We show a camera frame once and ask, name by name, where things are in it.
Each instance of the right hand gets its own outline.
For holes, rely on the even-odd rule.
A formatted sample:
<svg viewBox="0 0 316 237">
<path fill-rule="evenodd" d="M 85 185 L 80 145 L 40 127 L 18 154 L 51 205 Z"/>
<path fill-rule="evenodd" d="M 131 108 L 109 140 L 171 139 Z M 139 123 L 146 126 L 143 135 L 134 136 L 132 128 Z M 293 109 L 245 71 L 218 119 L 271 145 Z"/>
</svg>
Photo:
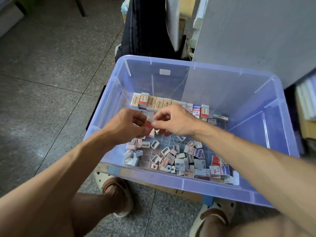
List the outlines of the right hand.
<svg viewBox="0 0 316 237">
<path fill-rule="evenodd" d="M 193 136 L 196 124 L 201 121 L 178 104 L 162 108 L 153 119 L 156 121 L 152 123 L 152 127 L 160 130 L 160 135 L 167 130 L 179 136 Z"/>
</svg>

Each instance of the blue plastic bin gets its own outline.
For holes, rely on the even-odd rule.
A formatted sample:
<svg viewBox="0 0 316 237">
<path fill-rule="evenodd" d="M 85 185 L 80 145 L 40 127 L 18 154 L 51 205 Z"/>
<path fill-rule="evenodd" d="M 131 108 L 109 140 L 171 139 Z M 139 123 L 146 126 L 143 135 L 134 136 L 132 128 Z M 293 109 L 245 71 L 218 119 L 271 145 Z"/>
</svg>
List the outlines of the blue plastic bin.
<svg viewBox="0 0 316 237">
<path fill-rule="evenodd" d="M 121 57 L 92 118 L 85 139 L 121 109 L 134 92 L 206 104 L 229 117 L 227 130 L 264 147 L 299 157 L 282 85 L 275 75 L 236 67 L 143 56 Z M 125 179 L 271 206 L 245 179 L 239 186 L 123 165 L 126 145 L 102 159 L 103 171 Z"/>
</svg>

